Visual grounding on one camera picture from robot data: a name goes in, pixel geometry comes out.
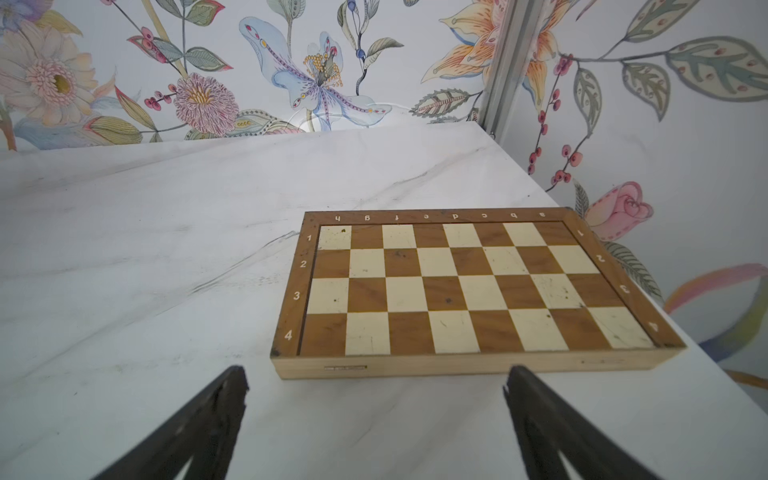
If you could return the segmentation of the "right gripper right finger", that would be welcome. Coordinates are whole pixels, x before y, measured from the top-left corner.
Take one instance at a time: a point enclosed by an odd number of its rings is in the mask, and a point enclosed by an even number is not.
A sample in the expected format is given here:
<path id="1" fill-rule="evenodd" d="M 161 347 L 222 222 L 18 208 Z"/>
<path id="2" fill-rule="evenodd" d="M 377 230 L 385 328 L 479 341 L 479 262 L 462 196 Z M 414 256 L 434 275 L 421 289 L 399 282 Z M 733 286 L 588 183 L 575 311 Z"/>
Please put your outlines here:
<path id="1" fill-rule="evenodd" d="M 503 388 L 530 479 L 655 479 L 527 367 L 511 368 Z"/>

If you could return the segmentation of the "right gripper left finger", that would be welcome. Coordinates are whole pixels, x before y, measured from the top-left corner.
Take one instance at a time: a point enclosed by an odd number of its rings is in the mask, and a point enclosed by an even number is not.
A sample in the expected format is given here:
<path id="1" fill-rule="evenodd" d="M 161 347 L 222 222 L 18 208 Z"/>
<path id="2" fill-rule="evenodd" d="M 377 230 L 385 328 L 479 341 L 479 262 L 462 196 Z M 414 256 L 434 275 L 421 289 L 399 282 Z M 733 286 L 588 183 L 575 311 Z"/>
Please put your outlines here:
<path id="1" fill-rule="evenodd" d="M 98 479 L 224 479 L 244 417 L 249 386 L 233 365 Z"/>

